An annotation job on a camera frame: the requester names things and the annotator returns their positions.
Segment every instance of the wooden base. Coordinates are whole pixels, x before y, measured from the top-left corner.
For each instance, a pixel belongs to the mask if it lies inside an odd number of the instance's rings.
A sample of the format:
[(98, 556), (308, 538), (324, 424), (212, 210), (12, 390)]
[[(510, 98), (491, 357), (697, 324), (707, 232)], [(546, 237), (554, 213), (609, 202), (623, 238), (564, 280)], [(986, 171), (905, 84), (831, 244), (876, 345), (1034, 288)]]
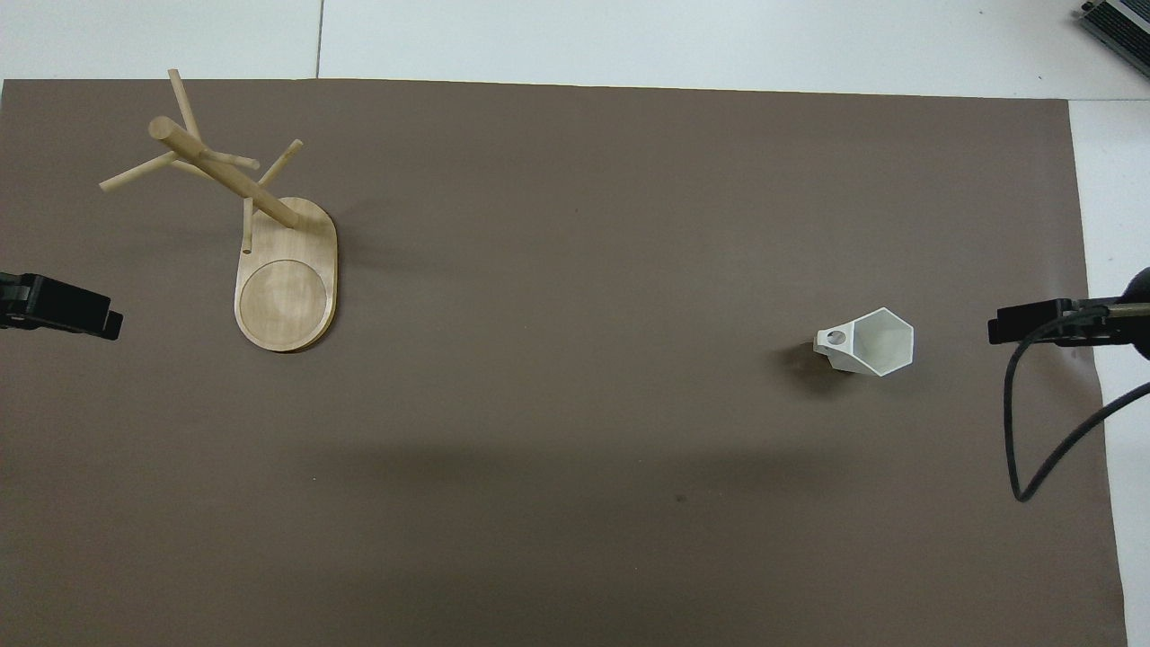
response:
[(315, 202), (281, 201), (300, 215), (289, 229), (252, 215), (252, 253), (239, 254), (236, 322), (251, 342), (276, 353), (307, 348), (336, 314), (336, 225)]

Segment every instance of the wooden mug tree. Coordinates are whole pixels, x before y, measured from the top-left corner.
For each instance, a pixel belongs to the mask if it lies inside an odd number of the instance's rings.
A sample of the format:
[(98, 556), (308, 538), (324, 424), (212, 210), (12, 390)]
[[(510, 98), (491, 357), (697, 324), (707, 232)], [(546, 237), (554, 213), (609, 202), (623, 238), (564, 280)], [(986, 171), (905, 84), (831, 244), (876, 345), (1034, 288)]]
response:
[(323, 337), (336, 313), (336, 226), (315, 202), (278, 199), (267, 185), (299, 151), (296, 139), (254, 180), (236, 167), (259, 169), (251, 157), (220, 153), (200, 137), (179, 72), (168, 70), (184, 128), (158, 116), (148, 123), (153, 139), (169, 152), (100, 183), (112, 191), (153, 170), (171, 165), (214, 179), (244, 199), (244, 238), (236, 270), (236, 322), (244, 336), (267, 351), (300, 351)]

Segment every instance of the wooden dowel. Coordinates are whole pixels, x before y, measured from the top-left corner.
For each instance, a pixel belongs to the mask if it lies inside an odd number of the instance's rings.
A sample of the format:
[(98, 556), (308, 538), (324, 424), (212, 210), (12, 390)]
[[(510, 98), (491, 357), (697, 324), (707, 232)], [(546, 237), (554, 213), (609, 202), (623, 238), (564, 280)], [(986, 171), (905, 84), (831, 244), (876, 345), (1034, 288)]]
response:
[(195, 115), (192, 114), (192, 103), (187, 100), (187, 91), (184, 90), (184, 80), (179, 78), (179, 70), (172, 68), (168, 70), (168, 78), (171, 79), (171, 88), (176, 92), (176, 102), (179, 103), (179, 114), (184, 117), (184, 126), (192, 133), (192, 137), (200, 137), (200, 126), (195, 123)]
[(231, 153), (218, 153), (216, 151), (209, 151), (205, 148), (200, 151), (200, 157), (222, 163), (230, 163), (231, 165), (243, 165), (252, 170), (260, 170), (260, 162), (258, 160), (253, 160), (252, 157), (245, 157), (243, 155), (233, 155)]
[(168, 151), (167, 153), (158, 157), (152, 157), (139, 165), (133, 165), (132, 168), (129, 168), (128, 170), (121, 172), (120, 175), (109, 177), (103, 182), (100, 182), (100, 188), (103, 190), (105, 193), (107, 193), (113, 188), (118, 188), (124, 184), (128, 184), (129, 182), (136, 179), (137, 177), (140, 177), (141, 175), (147, 175), (153, 170), (159, 170), (168, 165), (169, 163), (176, 161), (179, 155), (175, 151)]
[(293, 211), (288, 205), (281, 202), (275, 195), (255, 183), (251, 177), (244, 175), (233, 165), (220, 163), (213, 160), (200, 157), (200, 152), (207, 148), (204, 141), (192, 137), (186, 130), (179, 126), (171, 118), (158, 116), (147, 125), (147, 132), (153, 139), (163, 141), (166, 146), (179, 154), (189, 162), (195, 164), (200, 170), (210, 175), (216, 182), (227, 186), (230, 191), (241, 198), (252, 198), (255, 206), (263, 213), (274, 217), (279, 224), (294, 229), (299, 223), (299, 214)]
[(244, 240), (239, 245), (239, 251), (252, 253), (252, 198), (244, 198)]
[(290, 160), (297, 152), (299, 152), (299, 149), (302, 146), (304, 143), (300, 141), (299, 139), (296, 139), (291, 144), (288, 144), (288, 148), (284, 149), (284, 152), (279, 155), (279, 157), (276, 161), (271, 162), (271, 165), (268, 167), (268, 171), (264, 172), (263, 177), (260, 178), (259, 182), (260, 186), (267, 186), (268, 184), (270, 184), (271, 180), (275, 179), (277, 175), (279, 175), (279, 171), (283, 170), (284, 165), (288, 164), (288, 160)]
[(176, 161), (171, 162), (171, 168), (178, 168), (179, 170), (183, 170), (184, 172), (191, 172), (192, 175), (194, 175), (197, 177), (202, 177), (205, 179), (212, 179), (210, 175), (208, 175), (207, 172), (204, 172), (202, 170), (195, 168), (194, 165), (185, 162), (184, 160), (176, 160)]

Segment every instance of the black cable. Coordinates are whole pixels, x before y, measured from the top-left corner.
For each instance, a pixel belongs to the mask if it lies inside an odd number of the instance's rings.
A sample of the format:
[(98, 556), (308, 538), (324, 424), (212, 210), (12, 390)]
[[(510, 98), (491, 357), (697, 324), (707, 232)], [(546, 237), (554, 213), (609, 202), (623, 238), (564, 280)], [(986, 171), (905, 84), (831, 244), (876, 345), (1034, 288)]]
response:
[(1082, 438), (1087, 436), (1090, 432), (1090, 430), (1098, 426), (1098, 424), (1105, 421), (1107, 417), (1110, 417), (1111, 414), (1114, 414), (1116, 411), (1122, 409), (1127, 405), (1150, 393), (1150, 383), (1147, 383), (1141, 387), (1137, 387), (1134, 391), (1127, 393), (1126, 395), (1119, 398), (1118, 400), (1111, 402), (1110, 405), (1103, 407), (1098, 411), (1095, 411), (1092, 416), (1083, 421), (1081, 425), (1079, 425), (1073, 432), (1071, 432), (1070, 436), (1066, 437), (1066, 439), (1064, 439), (1063, 442), (1060, 442), (1058, 447), (1050, 453), (1050, 456), (1048, 456), (1046, 460), (1042, 462), (1042, 467), (1040, 467), (1038, 471), (1035, 472), (1034, 478), (1030, 479), (1030, 484), (1026, 486), (1026, 490), (1021, 491), (1019, 488), (1018, 465), (1014, 462), (1014, 411), (1013, 411), (1014, 372), (1018, 370), (1018, 362), (1019, 360), (1022, 359), (1022, 354), (1026, 353), (1026, 349), (1030, 348), (1032, 345), (1034, 345), (1035, 342), (1037, 342), (1052, 331), (1067, 325), (1067, 323), (1073, 323), (1075, 321), (1084, 318), (1103, 317), (1107, 314), (1107, 311), (1109, 310), (1106, 309), (1105, 306), (1087, 307), (1078, 311), (1059, 316), (1058, 318), (1055, 318), (1049, 323), (1044, 323), (1044, 325), (1040, 326), (1033, 333), (1027, 336), (1021, 342), (1019, 342), (1018, 348), (1014, 351), (1014, 354), (1010, 359), (1010, 363), (1006, 364), (1006, 378), (1003, 385), (1003, 432), (1006, 440), (1006, 470), (1010, 472), (1011, 491), (1014, 493), (1014, 499), (1017, 499), (1020, 502), (1025, 503), (1029, 501), (1032, 496), (1034, 496), (1034, 493), (1038, 491), (1038, 486), (1042, 485), (1042, 482), (1046, 480), (1046, 477), (1050, 476), (1050, 472), (1051, 470), (1055, 469), (1055, 465), (1057, 465), (1058, 462), (1061, 461), (1064, 456), (1066, 456), (1066, 453), (1068, 453), (1071, 448), (1073, 448), (1074, 445), (1078, 444), (1078, 441), (1082, 440)]

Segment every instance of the white cup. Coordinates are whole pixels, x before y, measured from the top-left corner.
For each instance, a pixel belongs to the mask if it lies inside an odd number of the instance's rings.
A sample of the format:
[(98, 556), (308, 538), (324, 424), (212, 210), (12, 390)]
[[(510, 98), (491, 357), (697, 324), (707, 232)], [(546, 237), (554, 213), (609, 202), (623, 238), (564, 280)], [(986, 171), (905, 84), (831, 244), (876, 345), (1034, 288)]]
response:
[(914, 360), (914, 328), (880, 307), (842, 326), (819, 331), (814, 353), (826, 355), (838, 371), (881, 378)]

